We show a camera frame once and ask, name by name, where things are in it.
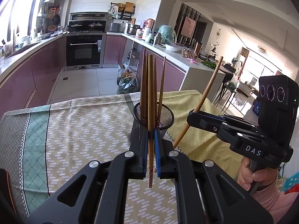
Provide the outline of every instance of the oven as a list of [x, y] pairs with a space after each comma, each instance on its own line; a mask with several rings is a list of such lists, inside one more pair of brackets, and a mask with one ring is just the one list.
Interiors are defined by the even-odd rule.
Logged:
[[66, 36], [66, 68], [64, 70], [103, 67], [106, 33], [82, 32]]

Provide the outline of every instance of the human hand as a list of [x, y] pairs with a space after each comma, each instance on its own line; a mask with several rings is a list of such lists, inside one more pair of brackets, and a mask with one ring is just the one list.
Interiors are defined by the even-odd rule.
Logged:
[[248, 191], [251, 187], [251, 183], [261, 182], [262, 185], [270, 185], [277, 177], [278, 170], [272, 168], [265, 168], [262, 170], [258, 170], [255, 173], [249, 169], [250, 159], [247, 157], [243, 157], [241, 160], [241, 166], [238, 170], [238, 180], [237, 183], [246, 191]]

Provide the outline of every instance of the cutting board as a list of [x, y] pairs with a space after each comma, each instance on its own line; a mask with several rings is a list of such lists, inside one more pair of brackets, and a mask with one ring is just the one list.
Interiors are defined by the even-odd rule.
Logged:
[[126, 2], [125, 11], [133, 13], [134, 12], [134, 3]]

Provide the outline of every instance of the pink sweater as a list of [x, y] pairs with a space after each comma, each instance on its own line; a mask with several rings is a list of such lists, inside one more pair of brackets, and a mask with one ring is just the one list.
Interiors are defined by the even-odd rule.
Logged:
[[298, 193], [285, 195], [284, 192], [279, 192], [276, 186], [277, 181], [274, 181], [269, 187], [257, 191], [254, 194], [256, 201], [270, 212], [274, 224], [279, 222], [279, 220], [286, 214], [298, 196]]

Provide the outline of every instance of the silver bolt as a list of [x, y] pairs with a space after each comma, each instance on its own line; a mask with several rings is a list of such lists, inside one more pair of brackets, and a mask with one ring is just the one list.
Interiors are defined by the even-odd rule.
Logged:
[[204, 162], [204, 164], [205, 164], [207, 167], [213, 167], [213, 166], [214, 166], [214, 162], [211, 161], [211, 160], [206, 160], [206, 161]]
[[173, 150], [169, 152], [169, 156], [178, 156], [178, 152]]
[[134, 156], [134, 152], [128, 151], [125, 152], [125, 157], [133, 157]]
[[89, 166], [90, 166], [90, 167], [97, 167], [97, 166], [99, 166], [99, 162], [98, 162], [98, 161], [91, 161], [91, 162], [89, 163]]

